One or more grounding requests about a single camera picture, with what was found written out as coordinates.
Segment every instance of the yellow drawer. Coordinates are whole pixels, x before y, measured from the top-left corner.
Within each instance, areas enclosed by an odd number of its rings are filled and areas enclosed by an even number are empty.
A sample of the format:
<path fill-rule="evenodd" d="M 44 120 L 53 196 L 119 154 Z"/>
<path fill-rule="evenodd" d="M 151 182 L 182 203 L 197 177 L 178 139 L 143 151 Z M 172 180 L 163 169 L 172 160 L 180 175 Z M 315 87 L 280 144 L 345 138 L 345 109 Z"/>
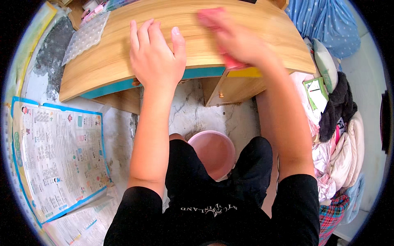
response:
<path fill-rule="evenodd" d="M 230 71 L 227 77 L 261 77 L 260 71 L 255 67 Z"/>

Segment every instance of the pink basin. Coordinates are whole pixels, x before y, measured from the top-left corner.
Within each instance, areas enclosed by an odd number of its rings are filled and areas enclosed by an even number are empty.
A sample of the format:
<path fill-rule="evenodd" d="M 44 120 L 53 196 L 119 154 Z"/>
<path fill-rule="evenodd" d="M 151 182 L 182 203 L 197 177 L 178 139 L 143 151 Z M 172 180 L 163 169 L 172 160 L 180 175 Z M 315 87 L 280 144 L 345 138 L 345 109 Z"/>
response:
<path fill-rule="evenodd" d="M 218 131 L 201 131 L 188 143 L 194 148 L 209 176 L 214 180 L 226 176 L 235 163 L 235 147 Z"/>

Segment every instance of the knee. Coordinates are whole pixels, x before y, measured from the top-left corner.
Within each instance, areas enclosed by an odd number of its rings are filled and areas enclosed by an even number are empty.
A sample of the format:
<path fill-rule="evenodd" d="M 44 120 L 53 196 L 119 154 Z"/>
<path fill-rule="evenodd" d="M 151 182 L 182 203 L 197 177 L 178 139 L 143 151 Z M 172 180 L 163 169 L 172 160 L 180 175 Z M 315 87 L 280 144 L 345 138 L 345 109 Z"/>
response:
<path fill-rule="evenodd" d="M 179 140 L 182 140 L 182 141 L 185 141 L 185 142 L 186 142 L 185 138 L 182 137 L 182 135 L 181 135 L 181 134 L 178 134 L 178 133 L 173 133 L 173 134 L 171 134 L 171 135 L 169 136 L 169 139 L 170 139 L 170 141 L 171 141 L 171 140 L 174 140 L 174 139 L 179 139 Z"/>
<path fill-rule="evenodd" d="M 269 141 L 267 139 L 257 136 L 257 137 L 252 138 L 252 140 L 250 140 L 250 142 L 254 146 L 256 146 L 258 149 L 272 153 L 271 144 L 269 143 Z"/>

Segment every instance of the blue polka dot fabric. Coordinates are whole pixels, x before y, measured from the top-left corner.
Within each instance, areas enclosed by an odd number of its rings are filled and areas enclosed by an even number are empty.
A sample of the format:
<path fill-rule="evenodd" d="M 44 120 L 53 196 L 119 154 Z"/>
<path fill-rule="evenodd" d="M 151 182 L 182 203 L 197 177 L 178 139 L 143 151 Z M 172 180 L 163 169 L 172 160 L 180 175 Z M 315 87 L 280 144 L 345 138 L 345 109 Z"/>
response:
<path fill-rule="evenodd" d="M 285 12 L 302 38 L 316 38 L 337 58 L 360 48 L 356 21 L 342 0 L 290 0 Z"/>

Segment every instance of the newspaper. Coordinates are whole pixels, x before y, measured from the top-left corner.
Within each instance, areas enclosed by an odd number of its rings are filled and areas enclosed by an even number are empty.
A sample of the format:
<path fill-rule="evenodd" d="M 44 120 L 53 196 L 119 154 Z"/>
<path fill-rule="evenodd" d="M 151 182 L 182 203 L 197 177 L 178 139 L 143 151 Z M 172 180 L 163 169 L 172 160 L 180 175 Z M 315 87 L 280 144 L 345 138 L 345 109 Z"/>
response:
<path fill-rule="evenodd" d="M 30 209 L 43 224 L 106 188 L 102 114 L 13 98 L 13 155 Z"/>
<path fill-rule="evenodd" d="M 107 196 L 59 219 L 43 228 L 56 246 L 99 246 L 119 207 L 116 188 L 108 188 Z"/>

